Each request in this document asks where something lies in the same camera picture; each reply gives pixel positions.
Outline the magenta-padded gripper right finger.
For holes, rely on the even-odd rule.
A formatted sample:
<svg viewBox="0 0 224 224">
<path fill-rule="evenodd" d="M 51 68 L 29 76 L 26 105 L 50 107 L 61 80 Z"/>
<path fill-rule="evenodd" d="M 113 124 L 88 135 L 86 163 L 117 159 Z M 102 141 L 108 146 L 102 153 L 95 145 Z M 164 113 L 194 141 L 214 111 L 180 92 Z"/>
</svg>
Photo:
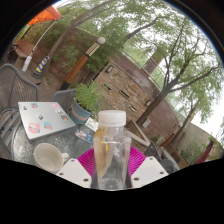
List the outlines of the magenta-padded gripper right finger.
<svg viewBox="0 0 224 224">
<path fill-rule="evenodd" d="M 136 148 L 131 148 L 129 158 L 131 186 L 140 188 L 168 175 L 154 156 L 146 157 Z"/>
</svg>

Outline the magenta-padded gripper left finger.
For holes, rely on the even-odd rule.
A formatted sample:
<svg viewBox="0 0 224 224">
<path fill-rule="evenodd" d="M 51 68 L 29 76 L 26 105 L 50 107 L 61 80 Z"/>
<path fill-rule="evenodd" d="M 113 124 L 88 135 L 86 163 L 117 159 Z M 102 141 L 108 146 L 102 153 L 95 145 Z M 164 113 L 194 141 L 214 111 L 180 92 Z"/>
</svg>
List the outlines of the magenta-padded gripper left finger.
<svg viewBox="0 0 224 224">
<path fill-rule="evenodd" d="M 90 149 L 78 159 L 71 158 L 57 172 L 57 176 L 84 188 L 90 188 L 95 173 L 94 150 Z"/>
</svg>

